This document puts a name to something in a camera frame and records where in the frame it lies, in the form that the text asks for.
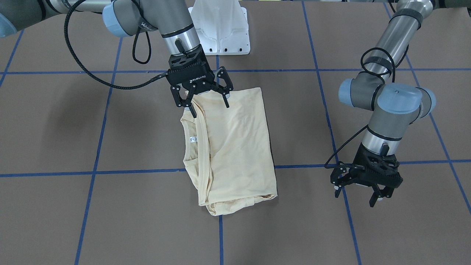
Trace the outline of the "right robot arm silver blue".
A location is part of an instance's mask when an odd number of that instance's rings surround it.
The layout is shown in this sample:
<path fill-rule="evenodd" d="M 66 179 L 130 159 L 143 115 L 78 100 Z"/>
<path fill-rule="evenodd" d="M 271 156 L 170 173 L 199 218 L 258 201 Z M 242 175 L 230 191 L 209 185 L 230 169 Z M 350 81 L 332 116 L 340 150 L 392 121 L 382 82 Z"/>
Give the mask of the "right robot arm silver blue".
<path fill-rule="evenodd" d="M 158 31 L 170 52 L 169 69 L 142 84 L 118 86 L 96 77 L 79 60 L 69 39 L 74 12 L 100 14 L 106 28 L 117 37 L 148 35 Z M 196 117 L 192 99 L 209 91 L 222 96 L 226 107 L 233 84 L 225 67 L 211 69 L 190 12 L 183 0 L 2 0 L 1 37 L 14 35 L 53 16 L 65 14 L 64 40 L 77 65 L 94 80 L 115 89 L 139 89 L 166 78 L 177 107 Z"/>

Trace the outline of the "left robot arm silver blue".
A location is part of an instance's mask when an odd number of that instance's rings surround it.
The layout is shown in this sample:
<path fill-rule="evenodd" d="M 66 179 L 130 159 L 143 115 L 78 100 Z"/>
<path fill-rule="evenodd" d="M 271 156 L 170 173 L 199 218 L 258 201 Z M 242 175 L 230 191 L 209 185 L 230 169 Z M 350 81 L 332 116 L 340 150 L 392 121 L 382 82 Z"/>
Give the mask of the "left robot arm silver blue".
<path fill-rule="evenodd" d="M 429 89 L 396 82 L 396 69 L 434 7 L 431 0 L 400 0 L 376 46 L 362 55 L 362 71 L 341 83 L 340 102 L 370 110 L 372 116 L 360 129 L 365 134 L 353 162 L 331 166 L 335 197 L 355 183 L 373 189 L 369 205 L 374 207 L 402 184 L 397 148 L 408 126 L 429 115 L 437 100 Z"/>

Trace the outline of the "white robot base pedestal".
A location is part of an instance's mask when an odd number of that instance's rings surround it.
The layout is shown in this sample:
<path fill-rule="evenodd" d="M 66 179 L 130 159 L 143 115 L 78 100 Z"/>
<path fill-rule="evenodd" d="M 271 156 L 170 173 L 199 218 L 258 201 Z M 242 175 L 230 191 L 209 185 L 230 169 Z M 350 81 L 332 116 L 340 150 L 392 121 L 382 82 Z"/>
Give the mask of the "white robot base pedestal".
<path fill-rule="evenodd" d="M 196 0 L 188 10 L 205 55 L 250 53 L 247 10 L 239 0 Z"/>

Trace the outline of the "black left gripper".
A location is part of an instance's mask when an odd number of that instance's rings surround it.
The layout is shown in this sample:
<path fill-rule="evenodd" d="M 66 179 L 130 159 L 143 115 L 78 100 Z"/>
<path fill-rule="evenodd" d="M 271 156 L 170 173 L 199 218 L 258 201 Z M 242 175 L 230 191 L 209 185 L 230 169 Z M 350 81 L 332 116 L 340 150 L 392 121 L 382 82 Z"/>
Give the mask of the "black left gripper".
<path fill-rule="evenodd" d="M 383 143 L 380 153 L 374 153 L 360 144 L 354 161 L 351 164 L 339 162 L 333 167 L 331 183 L 334 184 L 334 196 L 338 198 L 343 186 L 352 183 L 372 187 L 373 194 L 369 200 L 370 207 L 374 207 L 378 200 L 391 198 L 394 188 L 398 188 L 403 178 L 398 172 L 399 161 L 394 154 L 388 155 L 390 146 Z"/>

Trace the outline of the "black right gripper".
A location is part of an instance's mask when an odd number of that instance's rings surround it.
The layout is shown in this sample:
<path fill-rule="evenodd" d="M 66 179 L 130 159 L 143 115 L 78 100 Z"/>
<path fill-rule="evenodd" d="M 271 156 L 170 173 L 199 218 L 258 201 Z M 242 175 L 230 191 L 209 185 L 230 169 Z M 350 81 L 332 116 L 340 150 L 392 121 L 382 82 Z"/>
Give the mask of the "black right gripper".
<path fill-rule="evenodd" d="M 167 72 L 167 81 L 170 83 L 172 96 L 176 98 L 176 106 L 190 111 L 193 118 L 197 113 L 193 107 L 193 95 L 208 91 L 214 91 L 222 95 L 226 108 L 229 108 L 228 98 L 233 90 L 233 84 L 224 66 L 217 70 L 217 77 L 225 81 L 226 86 L 215 82 L 215 74 L 209 66 L 202 45 L 185 54 L 171 55 L 169 59 L 170 69 Z M 187 97 L 183 99 L 180 95 L 181 85 L 188 90 Z"/>

